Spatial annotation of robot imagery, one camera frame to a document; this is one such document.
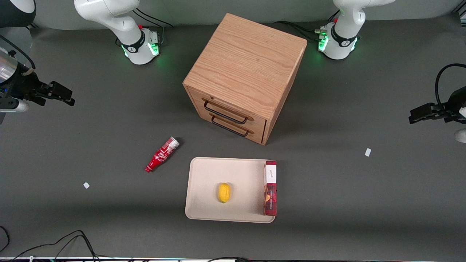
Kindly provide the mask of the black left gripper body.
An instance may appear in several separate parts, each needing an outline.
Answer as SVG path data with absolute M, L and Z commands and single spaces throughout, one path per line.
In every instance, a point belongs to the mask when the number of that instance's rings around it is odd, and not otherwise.
M 466 87 L 459 88 L 450 95 L 447 101 L 447 112 L 454 121 L 465 123 L 465 116 L 460 113 L 461 108 L 465 106 L 465 102 Z

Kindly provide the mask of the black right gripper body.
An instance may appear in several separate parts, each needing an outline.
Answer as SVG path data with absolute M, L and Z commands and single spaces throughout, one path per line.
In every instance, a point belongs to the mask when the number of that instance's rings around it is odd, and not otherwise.
M 36 73 L 24 76 L 19 70 L 11 72 L 1 70 L 1 102 L 2 107 L 17 107 L 20 102 L 30 101 L 45 106 L 48 95 L 48 84 L 41 82 Z

